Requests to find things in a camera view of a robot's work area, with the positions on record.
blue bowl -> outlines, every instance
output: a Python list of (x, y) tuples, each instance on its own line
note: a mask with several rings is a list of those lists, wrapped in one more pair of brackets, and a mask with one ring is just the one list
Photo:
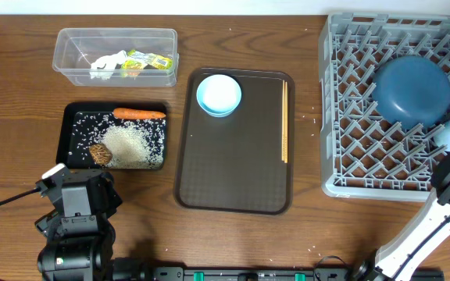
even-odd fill
[(204, 79), (197, 88), (197, 103), (213, 117), (230, 115), (241, 102), (241, 87), (232, 77), (216, 74)]
[(448, 110), (450, 83), (444, 71), (429, 59), (404, 56), (387, 62), (373, 78), (377, 111), (403, 129), (418, 123), (428, 128)]

wooden table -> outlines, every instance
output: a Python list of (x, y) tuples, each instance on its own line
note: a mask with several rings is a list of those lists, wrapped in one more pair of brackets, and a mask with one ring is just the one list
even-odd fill
[[(110, 219), (117, 233), (115, 257), (189, 267), (307, 269), (328, 254), (358, 262), (397, 235), (421, 204), (336, 199), (321, 190), (317, 38), (325, 21), (325, 16), (0, 16), (0, 200), (34, 187), (55, 164), (62, 113), (70, 102), (166, 101), (164, 168), (113, 172), (124, 199)], [(176, 87), (73, 86), (52, 69), (56, 36), (64, 27), (174, 28), (180, 53)], [(295, 80), (294, 198), (284, 215), (192, 211), (173, 199), (187, 79), (202, 66), (280, 70)], [(0, 278), (40, 280), (36, 261), (45, 239), (34, 221), (51, 209), (49, 200), (36, 194), (0, 208)], [(450, 238), (423, 267), (440, 267), (450, 281)]]

white wall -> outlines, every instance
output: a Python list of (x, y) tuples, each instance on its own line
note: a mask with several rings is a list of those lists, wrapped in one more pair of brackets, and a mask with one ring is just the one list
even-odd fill
[(0, 0), (0, 14), (320, 15), (341, 11), (450, 15), (450, 0)]

brown serving tray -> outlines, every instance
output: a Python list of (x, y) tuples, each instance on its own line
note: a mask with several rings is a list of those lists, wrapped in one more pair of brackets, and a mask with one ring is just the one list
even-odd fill
[[(198, 85), (224, 74), (241, 86), (227, 117), (197, 103)], [(288, 159), (281, 160), (282, 81), (288, 82)], [(188, 81), (174, 196), (185, 208), (278, 215), (291, 205), (295, 83), (285, 73), (201, 68)]]

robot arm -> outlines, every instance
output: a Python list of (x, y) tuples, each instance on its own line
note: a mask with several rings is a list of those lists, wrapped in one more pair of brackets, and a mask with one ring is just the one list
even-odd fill
[(416, 267), (450, 235), (450, 154), (435, 169), (430, 196), (390, 243), (354, 272), (358, 281), (409, 281)]
[(420, 263), (450, 235), (450, 222), (434, 234), (419, 250), (412, 251), (450, 217), (450, 205), (440, 205), (437, 191), (432, 189), (425, 205), (405, 228), (376, 254), (375, 266), (386, 276), (396, 276), (397, 281), (409, 281)]

